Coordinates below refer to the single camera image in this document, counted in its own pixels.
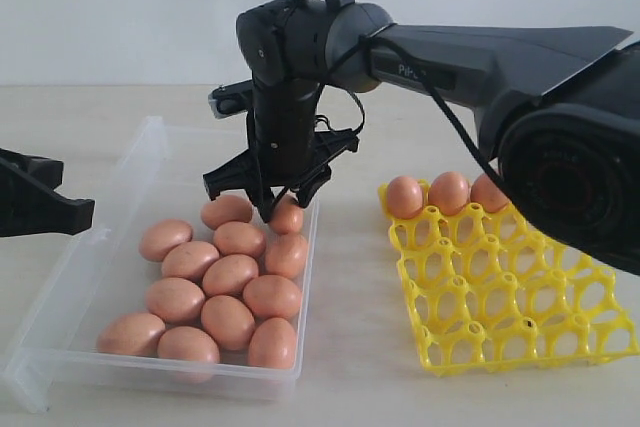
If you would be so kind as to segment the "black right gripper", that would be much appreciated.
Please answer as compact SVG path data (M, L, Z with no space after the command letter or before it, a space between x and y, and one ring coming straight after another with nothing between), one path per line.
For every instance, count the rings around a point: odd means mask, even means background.
M330 163L359 147L354 129L315 131L316 108L322 92L319 83L294 79L268 85L254 77L251 149L257 151L260 170L249 149L205 173L209 198L243 190L249 198L267 197L272 186L294 190L297 203L306 208L318 190L331 179Z

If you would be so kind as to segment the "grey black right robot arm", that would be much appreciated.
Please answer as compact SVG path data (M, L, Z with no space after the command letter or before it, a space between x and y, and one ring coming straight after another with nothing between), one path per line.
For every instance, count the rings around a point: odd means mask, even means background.
M293 192L306 206L354 129L318 130L322 90L383 83L470 109L468 150L538 230L639 271L639 46L611 26L400 25L356 0L273 0L236 21L247 81L211 92L244 114L244 152L203 177L210 198L244 191L264 220Z

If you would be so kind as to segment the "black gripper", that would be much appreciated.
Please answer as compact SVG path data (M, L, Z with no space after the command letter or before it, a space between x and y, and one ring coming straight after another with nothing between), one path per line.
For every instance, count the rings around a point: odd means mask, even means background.
M2 237L64 231L55 191L63 171L62 161L1 150Z

